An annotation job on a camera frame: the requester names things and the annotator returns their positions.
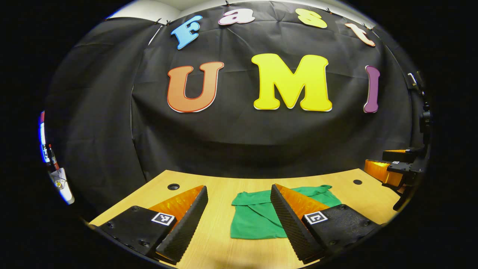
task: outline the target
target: green cloth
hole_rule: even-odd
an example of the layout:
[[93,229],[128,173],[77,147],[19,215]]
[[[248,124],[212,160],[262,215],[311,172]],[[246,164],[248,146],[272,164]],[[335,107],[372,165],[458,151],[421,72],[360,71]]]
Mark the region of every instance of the green cloth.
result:
[[[341,204],[329,189],[332,186],[299,187],[293,189],[329,207]],[[232,201],[236,213],[231,224],[231,238],[286,238],[281,222],[271,202],[271,191],[241,192]]]

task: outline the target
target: table surface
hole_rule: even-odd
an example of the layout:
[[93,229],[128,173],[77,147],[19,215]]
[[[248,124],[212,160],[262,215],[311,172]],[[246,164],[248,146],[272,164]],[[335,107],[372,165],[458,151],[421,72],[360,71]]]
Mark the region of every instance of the table surface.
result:
[[[362,184],[355,184],[353,180],[356,179],[362,181]],[[179,184],[180,188],[174,191],[167,189],[172,183]],[[275,183],[288,188],[331,185],[330,191],[342,203],[378,224],[394,217],[396,212],[392,207],[399,199],[395,192],[383,187],[380,181],[360,169],[288,179],[219,178],[166,170],[96,217],[90,224],[100,226],[133,205],[150,208],[183,191],[206,185],[209,201],[191,243],[181,261],[175,266],[168,264],[169,266],[180,269],[302,268],[305,265],[299,261],[287,238],[230,238],[230,226],[235,212],[231,202],[236,195],[243,191],[270,190]]]

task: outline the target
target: yellow letter m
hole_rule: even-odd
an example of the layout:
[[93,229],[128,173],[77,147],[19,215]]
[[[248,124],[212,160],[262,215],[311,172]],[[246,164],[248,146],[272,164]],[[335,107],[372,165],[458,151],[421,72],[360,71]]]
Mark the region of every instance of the yellow letter m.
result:
[[305,55],[295,73],[287,67],[277,54],[259,54],[252,57],[259,66],[259,99],[254,102],[256,109],[277,109],[280,102],[274,96],[274,85],[281,94],[287,108],[297,103],[302,89],[305,97],[300,102],[304,110],[331,111],[332,102],[327,95],[327,59],[318,55]]

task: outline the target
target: letter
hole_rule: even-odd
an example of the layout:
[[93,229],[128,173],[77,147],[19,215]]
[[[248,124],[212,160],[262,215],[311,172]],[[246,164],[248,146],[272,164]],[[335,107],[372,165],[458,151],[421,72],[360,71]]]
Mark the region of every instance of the letter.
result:
[[233,23],[248,23],[256,18],[252,16],[253,11],[251,9],[237,9],[231,10],[224,13],[223,18],[219,20],[219,24],[221,25],[228,25]]
[[355,24],[353,23],[346,23],[345,26],[347,26],[348,28],[352,29],[352,31],[354,31],[355,35],[360,38],[360,40],[363,41],[363,43],[369,45],[369,46],[372,46],[372,47],[375,47],[375,43],[368,39],[365,34],[367,34],[364,30],[358,28]]
[[252,57],[259,66],[259,99],[254,102],[256,109],[277,109],[280,102],[274,96],[274,85],[282,96],[285,105],[291,109],[297,103],[302,89],[305,97],[300,102],[304,110],[332,110],[332,102],[327,96],[327,59],[317,55],[305,55],[293,74],[277,54],[259,54]]
[[363,111],[365,113],[375,113],[379,109],[377,98],[379,95],[380,72],[378,69],[372,66],[366,66],[365,70],[369,75],[369,94],[367,96],[367,102],[363,106]]
[[185,94],[187,75],[193,71],[192,66],[176,67],[168,72],[168,104],[176,112],[199,112],[208,108],[216,98],[217,77],[219,69],[224,67],[222,62],[201,64],[204,71],[203,91],[199,97],[187,98]]
[[171,32],[171,35],[176,35],[176,38],[179,41],[178,49],[184,48],[187,44],[191,43],[191,41],[195,40],[199,36],[198,33],[192,34],[191,31],[199,30],[199,24],[196,21],[199,21],[202,18],[203,16],[194,16]]
[[319,28],[326,28],[327,23],[322,20],[319,14],[305,9],[296,9],[295,13],[299,14],[299,20],[307,25],[312,25]]

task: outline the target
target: black fabric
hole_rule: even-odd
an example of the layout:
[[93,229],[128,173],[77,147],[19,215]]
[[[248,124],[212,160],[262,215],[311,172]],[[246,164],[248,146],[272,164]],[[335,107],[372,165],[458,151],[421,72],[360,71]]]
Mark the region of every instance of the black fabric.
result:
[[[222,14],[254,10],[255,20],[221,26]],[[326,29],[305,25],[295,9],[313,10]],[[181,50],[171,32],[195,15],[199,37]],[[344,23],[355,23],[376,43],[370,47]],[[303,56],[328,59],[326,79],[330,112],[287,109],[259,111],[259,70],[254,55],[275,53],[295,72]],[[202,91],[205,62],[221,61],[217,95],[207,109],[177,113],[167,103],[168,71],[193,66],[188,97]],[[363,112],[367,100],[365,66],[380,71],[379,110]],[[195,12],[163,27],[144,50],[132,92],[132,133],[146,179],[165,169],[235,178],[302,177],[363,168],[383,150],[409,146],[412,104],[401,69],[370,30],[326,11],[283,2],[244,2]]]
[[130,95],[141,52],[158,28],[137,18],[100,23],[70,51],[51,82],[47,143],[96,214],[145,183],[131,140]]

